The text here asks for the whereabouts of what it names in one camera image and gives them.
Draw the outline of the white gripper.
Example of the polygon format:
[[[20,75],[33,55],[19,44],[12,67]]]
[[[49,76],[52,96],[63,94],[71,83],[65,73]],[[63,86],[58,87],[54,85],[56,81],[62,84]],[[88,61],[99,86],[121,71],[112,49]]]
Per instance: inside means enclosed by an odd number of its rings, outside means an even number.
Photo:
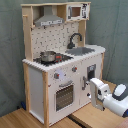
[[[90,92],[92,106],[103,111],[103,101],[105,97],[111,93],[109,85],[103,83],[101,80],[97,78],[92,78],[90,80]]]

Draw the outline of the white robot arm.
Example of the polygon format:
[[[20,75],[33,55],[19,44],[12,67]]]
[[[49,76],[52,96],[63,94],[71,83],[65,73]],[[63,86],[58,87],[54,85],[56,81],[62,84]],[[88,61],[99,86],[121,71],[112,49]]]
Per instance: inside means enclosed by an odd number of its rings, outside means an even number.
[[[104,111],[109,109],[116,115],[128,117],[128,85],[119,84],[113,91],[109,85],[97,78],[90,80],[91,104],[93,107]]]

